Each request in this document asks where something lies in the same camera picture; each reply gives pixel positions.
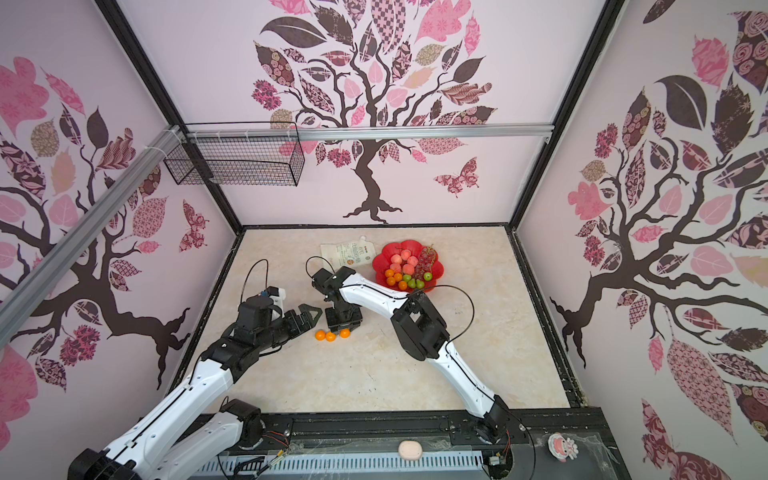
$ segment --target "red flower-shaped bowl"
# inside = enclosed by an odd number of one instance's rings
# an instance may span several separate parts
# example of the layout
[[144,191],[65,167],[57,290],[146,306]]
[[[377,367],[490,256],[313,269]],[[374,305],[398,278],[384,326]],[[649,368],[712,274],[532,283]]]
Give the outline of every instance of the red flower-shaped bowl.
[[[392,255],[395,253],[400,254],[402,250],[411,250],[411,254],[418,257],[421,255],[423,248],[424,246],[416,240],[406,240],[401,243],[387,243],[387,245],[382,248],[382,252],[379,255],[376,255],[376,258],[373,259],[373,269],[376,272],[376,283],[397,292],[402,291],[397,285],[389,286],[386,284],[386,276],[384,276],[384,272],[386,272],[392,264],[389,259],[391,259]],[[437,285],[437,280],[443,273],[445,273],[445,268],[442,263],[439,262],[438,258],[439,257],[435,252],[435,263],[432,265],[432,280],[424,282],[424,290],[429,290],[429,287]],[[413,291],[413,288],[409,288],[405,291],[410,293]]]

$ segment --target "wire basket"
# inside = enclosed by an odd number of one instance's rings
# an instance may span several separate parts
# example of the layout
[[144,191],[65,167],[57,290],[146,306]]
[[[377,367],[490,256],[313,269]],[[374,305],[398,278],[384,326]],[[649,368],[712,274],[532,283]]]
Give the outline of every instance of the wire basket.
[[298,130],[294,122],[269,124],[274,134],[248,135],[247,131],[205,131],[187,135],[186,141],[165,158],[165,166],[178,185],[200,185],[206,178],[215,184],[299,184],[304,167]]

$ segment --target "fruit bowl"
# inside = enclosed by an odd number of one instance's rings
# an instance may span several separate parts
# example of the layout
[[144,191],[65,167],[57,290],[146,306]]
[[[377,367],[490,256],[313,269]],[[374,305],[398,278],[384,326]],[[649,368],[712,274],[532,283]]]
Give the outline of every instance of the fruit bowl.
[[[387,245],[382,248],[382,252],[379,255],[376,255],[376,258],[373,259],[373,269],[376,272],[376,283],[381,286],[385,286],[390,290],[395,290],[396,292],[412,292],[414,290],[413,288],[400,290],[397,285],[387,285],[384,272],[388,270],[389,265],[392,263],[390,259],[395,253],[399,255],[403,250],[411,250],[411,254],[418,258],[419,255],[421,255],[423,249],[424,246],[416,240],[406,240],[401,243],[387,243]],[[438,260],[437,252],[435,252],[435,262],[432,265],[431,271],[432,279],[429,282],[424,282],[425,291],[429,291],[429,287],[437,285],[437,280],[443,275],[443,273],[445,273],[444,266]]]

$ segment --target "tree wall decal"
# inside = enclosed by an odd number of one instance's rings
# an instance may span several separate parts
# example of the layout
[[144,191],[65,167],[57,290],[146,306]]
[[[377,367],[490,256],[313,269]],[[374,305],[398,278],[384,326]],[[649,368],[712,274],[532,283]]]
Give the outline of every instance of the tree wall decal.
[[[24,97],[15,94],[21,89],[41,89],[47,98],[48,90],[34,83],[35,66],[32,62],[26,58],[16,58],[14,63],[20,72],[21,80],[0,84],[0,98],[23,101]],[[4,69],[0,70],[2,76],[7,69],[0,68]],[[93,207],[96,203],[96,182],[104,182],[106,188],[111,187],[114,180],[107,172],[127,168],[136,155],[132,146],[131,129],[125,128],[122,136],[109,140],[107,125],[98,109],[86,119],[82,101],[72,88],[53,75],[46,74],[46,79],[61,100],[61,114],[33,129],[30,144],[37,158],[17,146],[20,144],[18,139],[9,140],[0,134],[0,154],[9,172],[4,184],[13,185],[0,187],[0,231],[17,240],[14,244],[0,242],[0,269],[21,265],[21,273],[16,277],[0,274],[0,284],[10,290],[15,289],[29,275],[41,261],[41,257],[51,252],[56,243],[52,236],[55,229],[66,233],[67,229],[77,222],[78,210],[85,214]],[[14,116],[16,110],[13,107],[14,104],[8,100],[3,106],[2,115],[4,119],[11,115],[14,121],[10,124],[16,125],[18,122],[15,122],[17,117]],[[75,115],[82,114],[85,123],[78,121],[70,112],[70,108]],[[19,121],[36,120],[46,115],[45,111],[42,116],[38,113],[33,111]],[[66,138],[66,144],[60,145],[60,134],[54,124],[58,125],[61,136]],[[81,133],[83,125],[86,135]],[[79,153],[79,159],[76,161],[82,161],[80,165],[88,172],[88,178],[84,182],[76,181],[78,171],[71,152],[77,152],[74,153],[75,156]],[[47,178],[39,161],[47,162],[51,159],[43,157],[54,156]],[[116,300],[116,295],[130,291],[126,278],[141,273],[129,262],[129,258],[138,254],[153,253],[160,246],[150,240],[160,229],[165,216],[167,198],[151,197],[160,179],[161,171],[156,167],[71,267],[71,272],[77,278],[76,283],[43,300],[31,315],[33,319],[46,317],[48,322],[43,326],[20,330],[12,337],[13,341],[21,336],[38,336],[27,358],[34,356],[35,372],[43,381],[66,390],[67,368],[75,366],[77,362],[94,358],[97,345],[103,340],[99,332],[100,326],[106,325],[110,336],[133,333],[149,336],[154,340],[158,354],[157,366],[160,370],[157,375],[157,388],[160,388],[168,350],[181,349],[189,337],[187,334],[183,339],[178,339],[174,335],[184,323],[189,308],[184,309],[176,319],[163,324],[156,317],[135,316],[130,311],[122,312],[118,309]],[[31,210],[31,215],[27,215],[28,209]],[[198,228],[200,225],[205,228],[204,220],[192,220],[187,215],[187,221],[190,221],[193,228],[193,223],[197,223]],[[127,231],[128,225],[132,226],[130,232]],[[139,237],[139,240],[132,245],[126,242],[124,247],[118,245],[121,240],[129,237]],[[34,251],[36,255],[33,261],[28,259],[30,251]],[[65,328],[65,322],[71,326]],[[62,333],[65,336],[64,342],[55,349]]]
[[[295,121],[300,127],[355,127],[366,119],[370,127],[484,124],[495,110],[470,106],[443,112],[443,101],[456,106],[475,105],[492,88],[490,83],[469,83],[483,58],[458,61],[464,55],[469,57],[478,47],[480,25],[474,15],[464,24],[464,35],[449,40],[449,35],[462,31],[462,18],[471,8],[469,0],[458,0],[455,5],[452,0],[407,0],[413,4],[407,8],[413,9],[415,17],[406,15],[406,0],[371,0],[372,20],[367,24],[360,21],[367,12],[366,0],[322,5],[310,2],[312,11],[304,2],[272,3],[287,14],[312,15],[319,25],[318,28],[298,16],[275,18],[267,22],[261,33],[277,34],[293,48],[278,50],[261,45],[261,39],[255,42],[264,71],[281,88],[278,91],[265,80],[254,83],[252,97],[274,111],[273,122]],[[421,7],[429,8],[419,11]],[[419,16],[414,44],[427,37],[437,43],[424,45],[414,55],[410,37],[404,41],[403,38],[411,18],[415,21]],[[319,45],[329,51],[318,58],[307,60],[301,52]],[[279,108],[284,101],[291,101],[297,109]],[[445,154],[462,145],[456,138],[421,139],[417,145],[381,139],[303,142],[303,149],[305,153],[314,151],[318,164],[327,159],[337,168],[349,165],[362,181],[367,197],[345,218],[368,212],[372,220],[387,223],[379,212],[402,209],[381,198],[371,162],[377,157],[382,162],[400,162],[403,151],[416,161],[426,162],[425,153]],[[442,183],[447,181],[444,177],[448,176],[441,175],[435,180]],[[446,185],[449,192],[457,194],[474,184],[457,176]]]
[[[765,37],[766,13],[732,15],[742,43],[749,42],[750,36]],[[757,148],[737,150],[755,120],[754,101],[743,88],[752,91],[753,99],[765,101],[765,81],[740,69],[738,62],[743,59],[736,52],[731,62],[716,38],[697,38],[693,60],[699,79],[713,87],[702,87],[685,75],[662,78],[657,83],[666,90],[665,109],[652,107],[643,90],[631,104],[621,132],[609,124],[598,133],[594,150],[598,158],[581,171],[586,181],[568,195],[568,203],[585,220],[576,237],[584,239],[584,258],[591,266],[586,293],[576,310],[550,300],[565,320],[566,349],[572,336],[586,368],[583,329],[603,295],[619,289],[616,308],[629,307],[630,328],[648,320],[648,355],[654,371],[664,367],[666,343],[666,364],[675,382],[701,412],[733,436],[732,392],[747,420],[768,441],[768,390],[723,380],[728,375],[748,382],[766,381],[764,369],[741,353],[763,348],[768,332],[739,326],[738,316],[716,319],[707,310],[724,304],[768,315],[765,301],[745,298],[735,290],[744,281],[768,287],[768,258],[724,253],[727,244],[749,250],[768,247],[768,216],[743,218],[747,203],[756,206],[768,201],[768,180],[761,180],[768,166],[768,148],[763,141]],[[726,79],[725,70],[731,65]],[[734,81],[737,74],[743,83]],[[723,84],[713,84],[715,79]],[[714,105],[707,103],[704,88],[718,89]],[[682,127],[674,130],[680,135],[665,134],[667,119]],[[762,123],[752,137],[765,133]],[[686,136],[688,131],[696,132]],[[700,132],[711,136],[713,148],[690,140],[703,143]],[[680,295],[676,290],[681,287],[689,291],[694,287],[697,294]],[[671,338],[658,328],[664,316]],[[739,353],[702,353],[683,342],[681,333],[692,336],[700,348],[724,346]],[[753,392],[759,397],[755,402]]]

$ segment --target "pink wall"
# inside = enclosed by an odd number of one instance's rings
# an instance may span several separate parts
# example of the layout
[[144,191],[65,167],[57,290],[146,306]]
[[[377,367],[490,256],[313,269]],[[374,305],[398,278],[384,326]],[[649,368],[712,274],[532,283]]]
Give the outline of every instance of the pink wall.
[[632,478],[765,477],[765,11],[630,2],[521,228]]
[[[375,3],[240,0],[220,8],[198,0],[184,8],[146,1],[121,6],[186,121],[273,118],[304,127],[371,127],[410,125],[430,114],[425,124],[439,124],[440,118],[552,121],[603,5],[602,0]],[[303,22],[316,34],[286,34],[281,27],[286,22]],[[342,33],[333,33],[333,25]],[[184,48],[167,41],[171,37],[183,39]],[[362,54],[351,59],[360,45],[373,42],[382,47],[381,61]],[[274,75],[273,68],[286,73]],[[336,85],[323,78],[332,70]],[[411,96],[408,108],[398,112]],[[430,148],[405,139],[387,144],[397,160],[388,156],[383,162],[381,144],[364,143],[359,156],[352,139],[321,144],[325,157],[316,142],[304,142],[298,188],[225,186],[224,191],[246,224],[503,222],[540,141],[462,138],[460,147],[457,141]],[[476,184],[460,176],[472,158]],[[456,197],[436,178],[462,192]]]
[[[165,122],[91,2],[35,0],[3,14],[7,296]],[[80,451],[149,410],[232,241],[204,187],[178,187],[162,164],[143,182],[0,353],[4,475],[61,478]]]

